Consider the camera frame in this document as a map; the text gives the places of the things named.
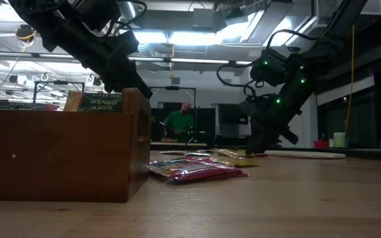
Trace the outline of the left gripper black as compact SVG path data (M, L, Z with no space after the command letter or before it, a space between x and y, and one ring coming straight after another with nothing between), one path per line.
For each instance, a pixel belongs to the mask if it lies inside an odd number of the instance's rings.
M135 61L128 58L137 47L138 41L131 30L108 40L97 40L88 67L100 76L106 92L122 92L133 87L145 98L151 98L153 93L138 74Z

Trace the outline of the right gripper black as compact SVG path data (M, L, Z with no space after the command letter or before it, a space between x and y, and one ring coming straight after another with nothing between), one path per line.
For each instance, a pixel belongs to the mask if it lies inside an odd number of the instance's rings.
M247 97L239 107L248 115L251 124L246 155L281 148L280 136L292 144L298 143L298 136L290 130L288 124L295 115L299 115L299 109L278 95Z

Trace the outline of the wooden tea organizer box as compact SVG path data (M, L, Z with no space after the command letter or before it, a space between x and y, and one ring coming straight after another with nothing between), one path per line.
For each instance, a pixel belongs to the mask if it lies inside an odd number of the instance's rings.
M151 107L122 112L0 110L0 200L127 202L148 179Z

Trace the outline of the black low table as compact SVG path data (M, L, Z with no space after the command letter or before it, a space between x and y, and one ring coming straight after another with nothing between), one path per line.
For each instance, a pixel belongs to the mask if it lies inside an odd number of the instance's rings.
M230 146L230 147L239 147L247 145L246 136L234 136L234 135L217 135L215 137L215 144L217 146Z

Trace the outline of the black monitor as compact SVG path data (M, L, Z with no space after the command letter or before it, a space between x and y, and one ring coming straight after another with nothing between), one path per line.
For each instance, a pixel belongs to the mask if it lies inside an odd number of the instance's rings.
M220 124L248 124L248 116L238 104L219 104L218 117Z

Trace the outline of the round woven white mat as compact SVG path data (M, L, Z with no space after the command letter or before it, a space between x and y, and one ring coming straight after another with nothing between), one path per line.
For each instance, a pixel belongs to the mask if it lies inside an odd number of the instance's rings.
M265 152L266 155L273 157L288 157L301 159L345 159L346 155L341 153L313 152L313 151L275 151Z

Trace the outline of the person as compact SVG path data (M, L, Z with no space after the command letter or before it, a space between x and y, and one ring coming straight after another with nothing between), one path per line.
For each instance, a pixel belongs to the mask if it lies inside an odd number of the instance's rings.
M188 140L188 132L193 128L194 119L190 114L191 103L184 102L181 109L174 111L166 117L164 124L166 136L178 142Z

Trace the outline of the long ceiling light bar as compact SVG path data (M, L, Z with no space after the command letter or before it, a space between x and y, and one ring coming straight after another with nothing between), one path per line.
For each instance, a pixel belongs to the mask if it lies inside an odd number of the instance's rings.
M128 57L129 60L139 62L163 62L163 63L205 63L205 64L229 64L234 65L247 65L251 61L235 61L235 60L222 60L222 59L193 59L193 58L147 58L147 57Z

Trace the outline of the pale green cup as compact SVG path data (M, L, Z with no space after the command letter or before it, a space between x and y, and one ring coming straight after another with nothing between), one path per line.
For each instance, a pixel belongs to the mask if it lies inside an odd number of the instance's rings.
M346 133L334 132L333 133L333 146L334 148L345 148L347 146Z

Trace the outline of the silver round air duct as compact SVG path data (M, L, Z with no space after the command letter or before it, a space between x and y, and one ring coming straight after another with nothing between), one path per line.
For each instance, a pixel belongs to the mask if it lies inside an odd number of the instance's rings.
M119 0L118 7L121 13L120 19L123 21L130 20L137 16L137 7L131 1Z

